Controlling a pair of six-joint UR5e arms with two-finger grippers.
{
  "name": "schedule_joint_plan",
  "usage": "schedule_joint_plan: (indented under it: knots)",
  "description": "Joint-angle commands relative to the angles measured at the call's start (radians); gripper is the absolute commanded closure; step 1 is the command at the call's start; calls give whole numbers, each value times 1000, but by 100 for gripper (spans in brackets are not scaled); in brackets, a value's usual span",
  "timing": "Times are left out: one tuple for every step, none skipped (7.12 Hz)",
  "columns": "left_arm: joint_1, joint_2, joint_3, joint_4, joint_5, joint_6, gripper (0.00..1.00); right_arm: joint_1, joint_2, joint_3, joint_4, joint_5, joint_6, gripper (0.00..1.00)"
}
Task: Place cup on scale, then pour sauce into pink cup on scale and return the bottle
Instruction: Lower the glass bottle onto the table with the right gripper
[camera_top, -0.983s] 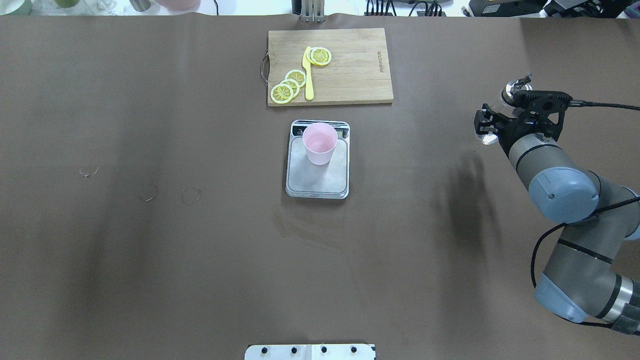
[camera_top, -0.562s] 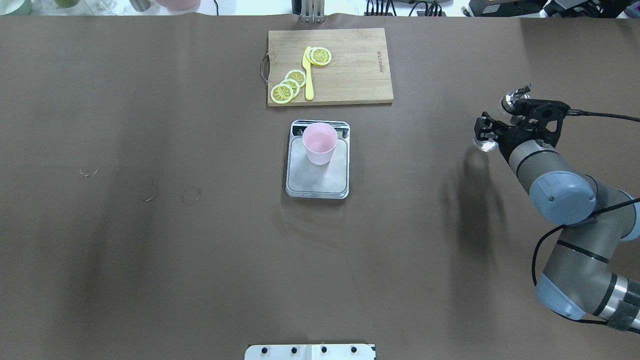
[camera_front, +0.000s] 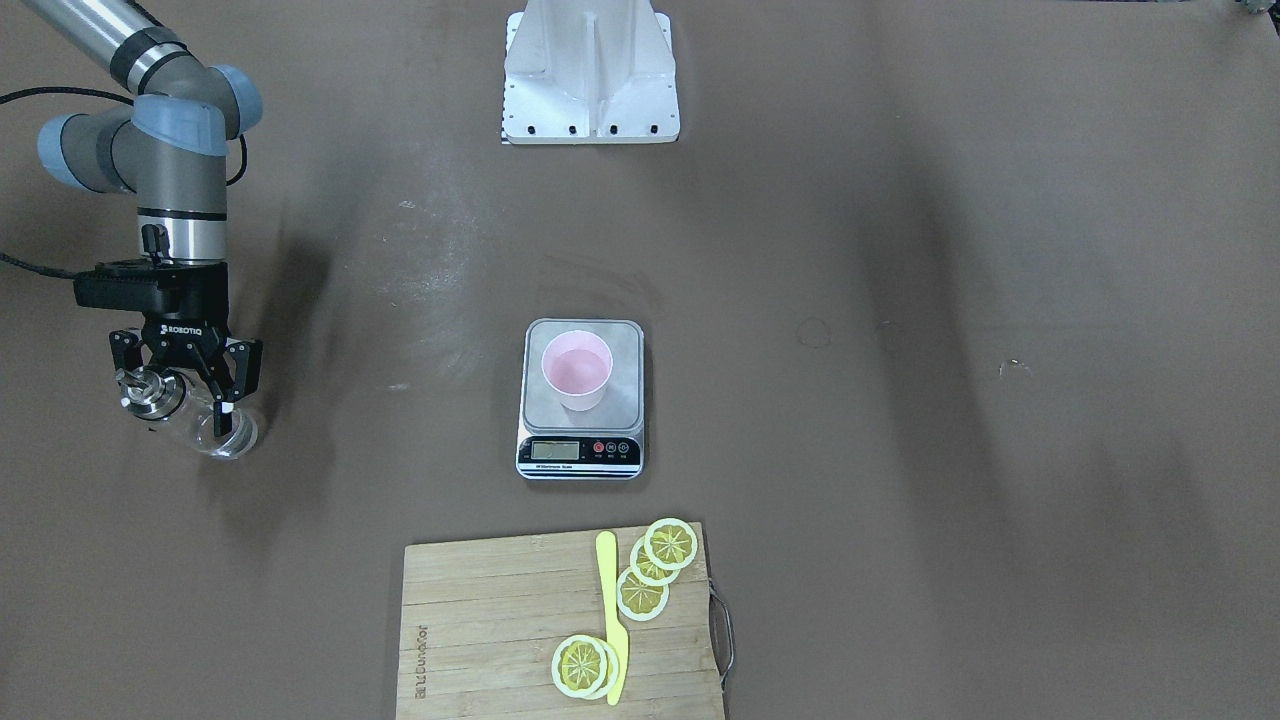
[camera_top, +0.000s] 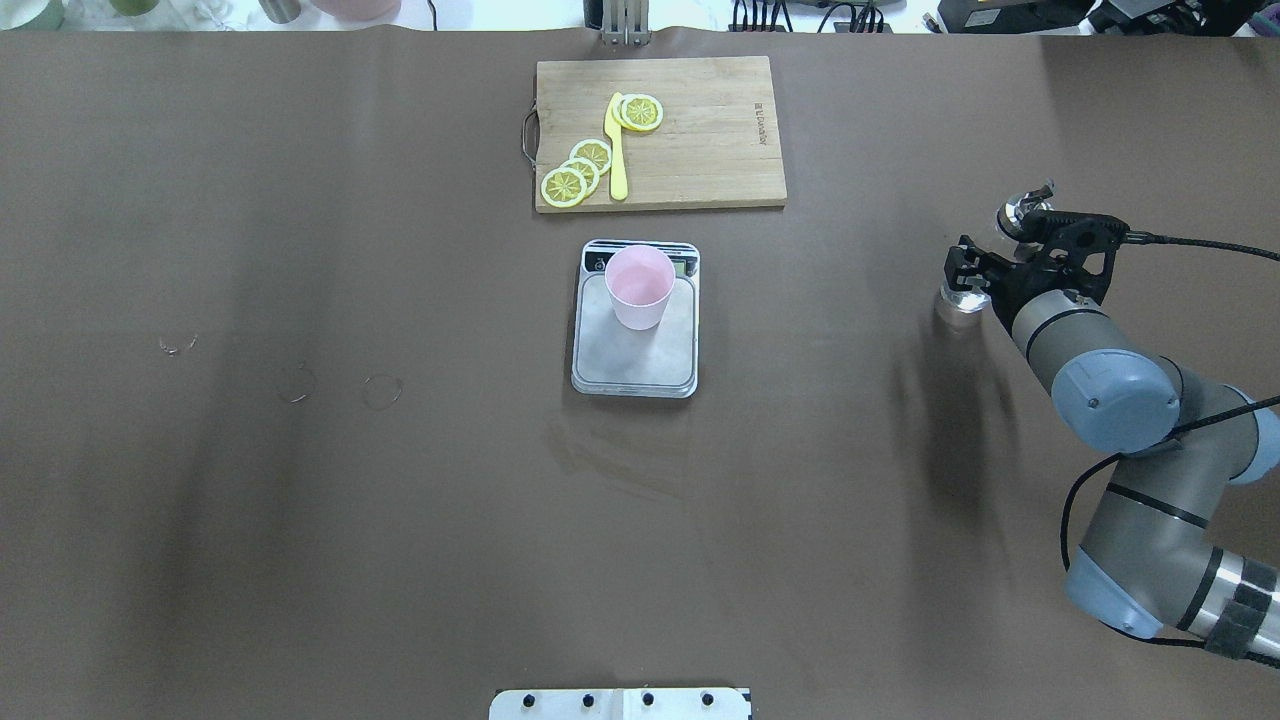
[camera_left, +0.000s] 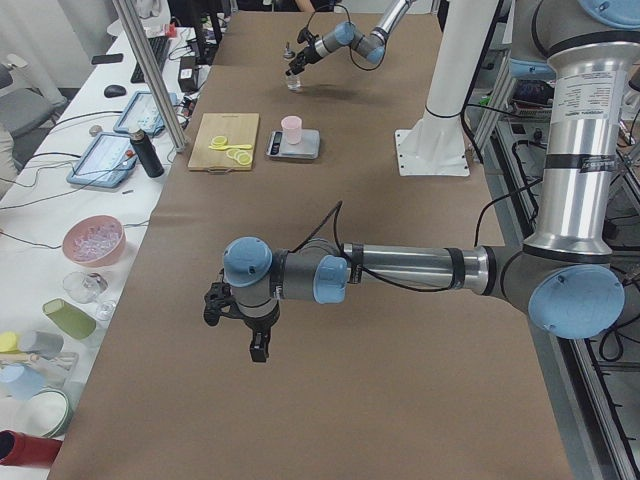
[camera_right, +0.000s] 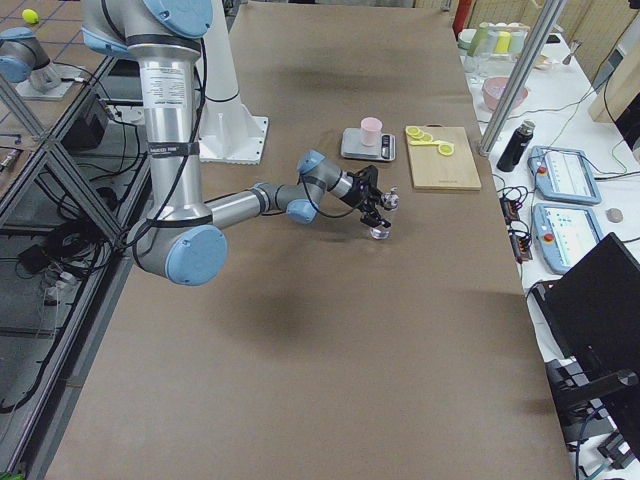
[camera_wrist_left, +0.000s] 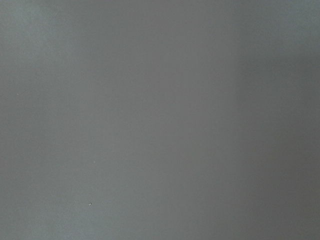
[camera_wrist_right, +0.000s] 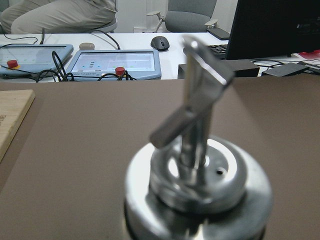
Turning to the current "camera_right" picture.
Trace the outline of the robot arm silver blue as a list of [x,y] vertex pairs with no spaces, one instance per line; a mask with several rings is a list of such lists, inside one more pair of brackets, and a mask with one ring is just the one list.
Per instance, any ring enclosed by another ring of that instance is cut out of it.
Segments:
[[1,32],[1,74],[26,99],[60,100],[70,89],[32,30]]
[[271,211],[308,224],[328,194],[367,226],[391,227],[397,196],[379,190],[375,167],[349,172],[313,150],[300,159],[294,185],[260,182],[204,199],[202,161],[236,140],[257,145],[265,134],[239,100],[220,2],[87,1],[82,32],[90,49],[139,65],[153,205],[125,247],[144,271],[204,284],[226,261],[226,227]]

